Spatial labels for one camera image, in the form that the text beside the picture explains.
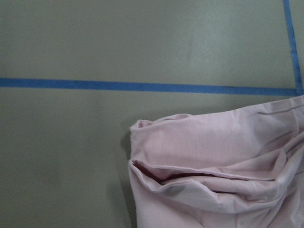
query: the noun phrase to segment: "folded cloth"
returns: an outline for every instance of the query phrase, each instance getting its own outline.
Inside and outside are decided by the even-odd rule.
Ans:
[[[304,228],[304,95],[130,130],[138,228]]]

